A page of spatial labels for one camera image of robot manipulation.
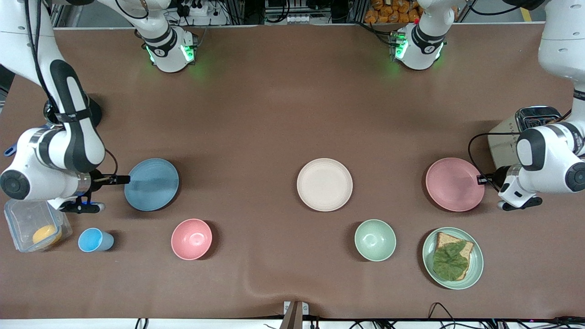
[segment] sandwich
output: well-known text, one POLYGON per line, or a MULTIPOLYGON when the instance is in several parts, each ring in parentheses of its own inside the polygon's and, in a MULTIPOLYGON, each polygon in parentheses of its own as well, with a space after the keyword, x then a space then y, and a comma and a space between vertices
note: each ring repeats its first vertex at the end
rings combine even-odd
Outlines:
POLYGON ((474 244, 439 232, 433 254, 433 271, 443 280, 461 281, 469 270, 474 244))

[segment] lemon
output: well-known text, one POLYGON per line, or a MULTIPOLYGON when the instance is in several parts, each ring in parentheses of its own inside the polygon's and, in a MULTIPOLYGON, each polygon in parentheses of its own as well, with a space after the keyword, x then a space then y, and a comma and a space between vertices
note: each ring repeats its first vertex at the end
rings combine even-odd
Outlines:
MULTIPOLYGON (((38 244, 42 240, 55 234, 55 232, 57 232, 57 228, 55 227, 55 225, 45 225, 45 226, 39 228, 35 232, 35 234, 33 234, 33 243, 38 244)), ((57 236, 55 237, 55 240, 53 242, 59 241, 60 238, 61 238, 61 232, 59 232, 57 234, 57 236)))

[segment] yellow tape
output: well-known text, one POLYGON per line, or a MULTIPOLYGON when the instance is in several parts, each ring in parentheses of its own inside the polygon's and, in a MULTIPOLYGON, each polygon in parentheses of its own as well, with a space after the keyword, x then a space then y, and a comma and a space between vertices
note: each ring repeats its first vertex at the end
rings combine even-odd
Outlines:
POLYGON ((532 22, 532 17, 530 16, 530 12, 527 9, 520 8, 520 11, 522 12, 524 22, 532 22))

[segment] green leaf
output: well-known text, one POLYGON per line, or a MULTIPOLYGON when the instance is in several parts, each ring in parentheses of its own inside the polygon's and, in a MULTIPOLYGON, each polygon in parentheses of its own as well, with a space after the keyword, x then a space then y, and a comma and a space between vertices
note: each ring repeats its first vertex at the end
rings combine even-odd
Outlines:
POLYGON ((433 254, 433 270, 442 279, 455 281, 469 266, 469 262, 459 252, 467 241, 446 244, 433 254))

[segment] blue plate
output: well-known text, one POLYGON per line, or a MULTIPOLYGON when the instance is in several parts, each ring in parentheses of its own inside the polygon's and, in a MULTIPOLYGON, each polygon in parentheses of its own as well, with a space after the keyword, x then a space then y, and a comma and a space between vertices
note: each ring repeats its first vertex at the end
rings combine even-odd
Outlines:
POLYGON ((130 183, 124 187, 128 203, 141 211, 153 211, 167 205, 177 194, 179 173, 164 159, 148 159, 130 171, 130 183))

